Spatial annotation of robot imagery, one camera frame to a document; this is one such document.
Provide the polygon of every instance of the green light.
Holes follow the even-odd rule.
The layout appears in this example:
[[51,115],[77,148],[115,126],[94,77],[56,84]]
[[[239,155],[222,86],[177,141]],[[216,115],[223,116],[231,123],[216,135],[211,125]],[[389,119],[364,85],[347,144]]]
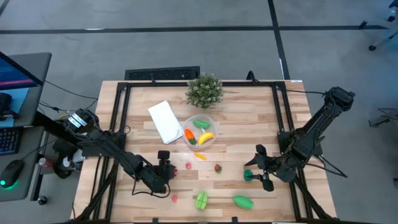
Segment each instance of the green light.
[[[2,184],[3,182],[4,182],[4,184],[6,184],[6,182],[5,182],[4,180],[0,181],[0,184],[3,185],[3,184]],[[15,183],[14,183],[12,186],[7,187],[7,188],[5,188],[4,190],[12,190],[12,189],[14,189],[18,184],[19,184],[19,180],[15,181]]]

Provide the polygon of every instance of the gray floor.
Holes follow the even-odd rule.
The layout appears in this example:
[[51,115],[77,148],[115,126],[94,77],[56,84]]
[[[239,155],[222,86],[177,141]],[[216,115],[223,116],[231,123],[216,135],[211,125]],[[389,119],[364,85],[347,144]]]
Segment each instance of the gray floor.
[[[353,26],[389,16],[388,0],[277,0],[280,26]],[[267,1],[260,0],[11,0],[0,29],[88,29],[172,26],[270,26]],[[398,41],[375,52],[368,45],[386,30],[282,31],[291,79],[307,90],[341,86],[356,93],[353,108],[326,131],[325,157],[349,176],[329,175],[343,220],[396,223],[398,150],[394,123],[370,128],[377,108],[397,107]],[[220,78],[282,79],[273,31],[140,34],[0,35],[5,54],[51,52],[47,79],[77,93],[98,96],[103,80],[121,80],[125,69],[199,65]],[[45,85],[42,100],[63,109],[91,103]],[[308,95],[312,113],[323,99]],[[45,109],[56,118],[56,112]],[[78,175],[45,176],[46,206],[28,200],[0,203],[2,223],[51,223],[69,218]],[[23,211],[15,216],[16,211]]]

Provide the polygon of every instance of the desk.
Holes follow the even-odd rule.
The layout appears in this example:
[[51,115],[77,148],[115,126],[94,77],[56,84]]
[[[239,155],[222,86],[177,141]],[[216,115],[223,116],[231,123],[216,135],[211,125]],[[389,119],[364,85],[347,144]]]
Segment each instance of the desk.
[[[44,82],[50,65],[50,53],[12,55],[10,58]],[[14,121],[14,127],[32,125],[42,90],[42,86],[32,87],[29,89],[19,112],[20,118]],[[18,153],[0,156],[0,172],[2,172],[8,163],[14,159],[20,159],[31,150],[39,147],[43,132],[44,128],[42,127],[24,128]],[[24,159],[24,168],[18,178],[17,185],[13,189],[5,190],[2,187],[0,188],[0,202],[22,200],[26,198],[30,187],[30,181],[32,180],[34,167],[37,162],[38,153],[39,152],[32,153]]]
[[[117,84],[103,82],[101,87],[96,114],[103,129],[107,129],[111,121]],[[286,81],[285,84],[288,90],[304,90],[302,82]],[[279,127],[272,90],[263,86],[224,87],[224,101],[205,111],[217,123],[219,130],[217,140],[210,147],[201,150],[207,156],[207,161],[195,157],[182,138],[169,145],[163,144],[147,110],[167,100],[180,122],[192,115],[203,113],[203,110],[185,103],[186,90],[187,87],[131,88],[126,120],[131,132],[127,135],[126,150],[140,154],[154,164],[158,163],[157,151],[168,150],[171,152],[170,161],[177,166],[178,174],[170,181],[172,192],[169,198],[148,195],[132,197],[133,180],[119,167],[111,222],[151,222],[152,218],[159,218],[160,222],[230,222],[231,217],[238,217],[240,222],[294,221],[288,184],[271,176],[275,190],[266,192],[260,182],[243,180],[243,165],[254,157],[256,144],[263,144],[268,154],[279,154],[276,134]],[[278,95],[285,127],[288,127],[282,94],[278,92]],[[294,125],[299,128],[311,117],[307,98],[303,93],[294,92],[289,92],[288,97]],[[123,100],[119,104],[116,127],[119,126],[122,107]],[[186,162],[192,164],[191,170],[185,168]],[[320,165],[315,159],[310,162]],[[96,163],[97,158],[90,158],[83,164],[75,197],[76,215],[90,201]],[[223,167],[221,174],[214,171],[215,164]],[[261,173],[257,167],[252,166],[251,169],[255,174]],[[305,175],[309,191],[327,213],[335,216],[325,171],[307,166]],[[148,189],[139,182],[136,190]],[[197,210],[194,201],[201,190],[207,191],[209,199],[204,210]],[[304,217],[302,196],[297,191]],[[177,203],[171,201],[173,195],[178,195]],[[237,207],[232,200],[236,195],[251,198],[254,208],[244,210]],[[104,217],[106,201],[105,194],[100,218]]]

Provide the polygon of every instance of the keyboard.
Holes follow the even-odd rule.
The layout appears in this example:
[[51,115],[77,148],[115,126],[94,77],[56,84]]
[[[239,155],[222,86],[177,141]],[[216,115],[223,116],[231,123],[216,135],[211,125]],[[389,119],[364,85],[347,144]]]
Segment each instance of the keyboard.
[[125,80],[193,80],[200,75],[199,66],[126,70]]
[[0,156],[18,152],[22,128],[0,128]]

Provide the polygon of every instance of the computer mouse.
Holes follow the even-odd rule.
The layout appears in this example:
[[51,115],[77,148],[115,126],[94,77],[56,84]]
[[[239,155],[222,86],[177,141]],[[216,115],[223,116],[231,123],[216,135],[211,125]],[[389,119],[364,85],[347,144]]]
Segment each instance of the computer mouse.
[[6,168],[1,172],[0,185],[1,187],[8,188],[15,184],[19,174],[21,174],[22,168],[25,162],[20,159],[11,161]]

